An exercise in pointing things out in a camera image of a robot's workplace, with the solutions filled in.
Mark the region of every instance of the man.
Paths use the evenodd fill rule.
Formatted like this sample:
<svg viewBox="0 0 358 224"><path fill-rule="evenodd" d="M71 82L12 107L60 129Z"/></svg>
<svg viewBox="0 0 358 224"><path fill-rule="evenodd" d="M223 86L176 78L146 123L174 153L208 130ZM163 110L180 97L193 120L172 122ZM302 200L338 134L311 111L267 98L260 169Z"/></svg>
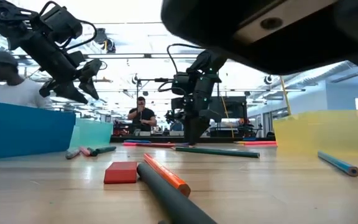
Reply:
<svg viewBox="0 0 358 224"><path fill-rule="evenodd" d="M146 106L146 100L143 96L137 99L137 108L133 108L129 111L128 119L132 120L132 124L138 126L141 131L151 131L152 126L157 125L154 111L148 109Z"/></svg>
<svg viewBox="0 0 358 224"><path fill-rule="evenodd" d="M19 75L16 59L5 51L0 51L0 103L8 103L32 108L52 109L49 97L42 97L39 93L41 84Z"/></svg>

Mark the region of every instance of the red block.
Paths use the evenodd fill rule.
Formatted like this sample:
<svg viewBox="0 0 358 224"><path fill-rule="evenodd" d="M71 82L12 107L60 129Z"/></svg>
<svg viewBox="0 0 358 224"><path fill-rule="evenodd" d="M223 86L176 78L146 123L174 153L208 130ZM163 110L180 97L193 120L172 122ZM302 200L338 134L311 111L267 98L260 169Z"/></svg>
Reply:
<svg viewBox="0 0 358 224"><path fill-rule="evenodd" d="M113 162L104 173L105 184L136 183L137 162Z"/></svg>

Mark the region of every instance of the table surface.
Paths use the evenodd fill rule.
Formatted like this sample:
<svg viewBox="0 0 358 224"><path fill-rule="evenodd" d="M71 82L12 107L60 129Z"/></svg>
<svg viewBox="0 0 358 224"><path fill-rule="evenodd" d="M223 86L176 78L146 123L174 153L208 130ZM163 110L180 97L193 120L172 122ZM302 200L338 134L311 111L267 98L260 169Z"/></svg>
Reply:
<svg viewBox="0 0 358 224"><path fill-rule="evenodd" d="M234 144L200 147L246 149ZM98 157L64 153L0 159L0 223L153 223L167 219L147 186L104 185L112 161L142 161L144 152L188 182L190 199L218 223L358 224L358 177L316 157L260 159L123 147Z"/></svg>

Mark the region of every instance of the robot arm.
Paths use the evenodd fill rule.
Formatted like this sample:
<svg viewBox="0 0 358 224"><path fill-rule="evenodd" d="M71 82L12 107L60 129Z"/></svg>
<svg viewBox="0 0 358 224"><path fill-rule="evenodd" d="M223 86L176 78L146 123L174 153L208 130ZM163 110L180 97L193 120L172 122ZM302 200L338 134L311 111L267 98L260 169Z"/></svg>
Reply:
<svg viewBox="0 0 358 224"><path fill-rule="evenodd" d="M55 6L44 13L50 4ZM46 71L52 76L52 79L40 89L43 97L48 96L50 90L53 90L57 96L88 103L84 95L72 85L72 81L78 78L81 82L79 88L93 98L99 99L92 77L98 73L101 61L94 59L77 70L80 63L85 61L83 54L80 51L69 54L67 51L79 45L64 48L71 39L82 35L82 22L84 21L76 19L65 7L60 7L52 1L37 13L0 0L0 34L8 39L9 50L21 47L40 65L40 71ZM89 25L95 29L95 38L96 28L93 24ZM59 47L56 42L64 44L63 47Z"/></svg>

